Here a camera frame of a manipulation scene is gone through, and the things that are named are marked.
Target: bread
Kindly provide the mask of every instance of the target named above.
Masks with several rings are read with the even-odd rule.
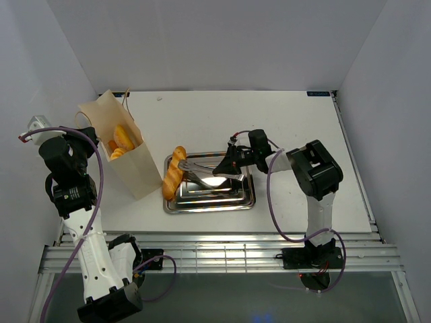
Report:
[[[183,180],[184,171],[178,168],[178,162],[182,159],[186,159],[186,157],[186,149],[182,146],[175,148],[172,153],[172,161],[163,179],[162,194],[166,200],[172,200],[174,198],[176,189],[181,184],[181,180]]]
[[[122,155],[124,155],[127,152],[126,149],[123,148],[117,148],[114,150],[114,152],[112,153],[112,155],[110,156],[111,160],[116,159]]]
[[[110,150],[112,150],[112,151],[114,151],[115,149],[117,149],[119,146],[117,146],[117,144],[115,143],[115,141],[113,141],[113,140],[110,140],[109,142],[108,142],[108,145],[109,145],[109,147],[110,147]]]
[[[135,145],[130,140],[130,137],[126,133],[126,130],[118,124],[114,130],[114,141],[120,148],[126,149],[128,151],[134,150]]]

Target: glass panel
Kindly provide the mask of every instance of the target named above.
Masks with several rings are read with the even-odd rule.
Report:
[[[162,292],[171,278],[147,275],[142,296]],[[270,283],[302,286],[292,273],[179,275],[165,298],[146,303],[142,312],[121,322],[406,322],[390,273],[345,273],[334,290],[322,295]],[[66,275],[46,322],[79,322],[76,309],[83,304],[81,275]]]

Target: white table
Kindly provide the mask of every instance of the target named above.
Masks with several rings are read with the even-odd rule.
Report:
[[[333,228],[370,232],[369,219],[331,97],[306,92],[131,92],[131,113],[163,175],[164,160],[177,145],[189,153],[224,151],[236,131],[264,129],[280,147],[302,147],[319,139],[344,173],[333,206]],[[94,162],[91,174],[96,174]],[[250,210],[167,214],[157,190],[136,201],[105,163],[104,231],[172,233],[275,232],[266,200],[266,176],[253,168],[257,202]],[[281,228],[306,230],[304,193],[292,172],[271,177],[274,210]]]

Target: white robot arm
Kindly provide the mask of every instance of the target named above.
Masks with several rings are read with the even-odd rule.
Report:
[[[289,160],[288,153],[281,149],[283,152],[274,161],[271,173],[292,170],[291,161]],[[276,152],[265,158],[267,165],[276,155]],[[305,236],[310,236],[323,228],[332,228],[332,204],[335,198],[335,192],[328,192],[321,200],[316,199],[314,196],[306,195],[307,210],[308,210],[308,226]],[[314,246],[325,245],[333,239],[333,233],[330,231],[323,232],[318,236],[310,239]]]
[[[341,268],[341,250],[335,246],[331,231],[335,192],[343,180],[343,172],[337,162],[318,140],[299,149],[274,152],[261,129],[248,131],[250,147],[237,145],[237,134],[230,138],[226,156],[213,174],[240,174],[241,167],[250,165],[256,165],[259,171],[268,174],[269,165],[277,156],[272,162],[271,173],[292,170],[306,195],[308,227],[304,239],[301,239],[304,248],[284,248],[284,268],[319,268],[323,264],[329,268]]]
[[[43,116],[34,117],[29,130],[50,127]],[[94,128],[81,132],[98,144]],[[39,155],[51,171],[45,182],[46,193],[63,218],[73,243],[82,243],[77,253],[84,281],[84,302],[77,312],[82,322],[118,322],[142,310],[138,286],[133,281],[133,268],[142,261],[136,239],[129,234],[119,236],[106,245],[100,210],[85,234],[96,205],[97,192],[87,174],[88,158],[94,148],[83,138],[50,131],[32,135],[39,145]]]

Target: metal tray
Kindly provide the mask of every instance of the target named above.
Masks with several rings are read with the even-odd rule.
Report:
[[[191,159],[201,166],[215,168],[224,156],[225,152],[190,153],[187,154],[187,159]],[[171,155],[165,159],[164,175],[166,175],[171,160]],[[242,182],[195,172],[195,175],[202,181],[213,187],[211,190],[186,180],[186,173],[185,178],[183,178],[183,181],[176,190],[175,198],[171,201],[164,200],[163,209],[167,213],[250,209],[256,201],[253,177],[248,167],[244,167],[242,172],[246,175],[246,178]]]

